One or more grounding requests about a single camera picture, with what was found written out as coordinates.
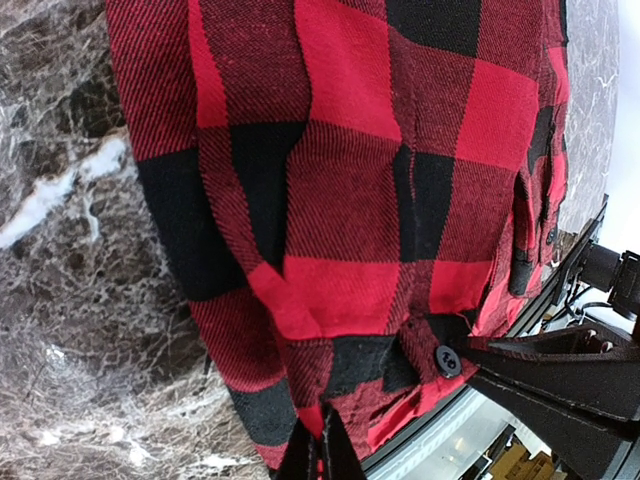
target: black button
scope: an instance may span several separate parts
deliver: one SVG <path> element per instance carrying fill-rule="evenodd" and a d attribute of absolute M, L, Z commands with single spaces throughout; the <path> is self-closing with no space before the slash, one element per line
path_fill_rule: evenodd
<path fill-rule="evenodd" d="M 549 232 L 549 235 L 547 235 L 547 245 L 551 245 L 553 242 L 555 242 L 557 236 L 558 236 L 558 226 L 556 225 L 553 228 L 553 230 Z"/>
<path fill-rule="evenodd" d="M 462 373 L 460 357 L 451 348 L 440 345 L 436 348 L 436 365 L 444 378 L 454 378 Z"/>

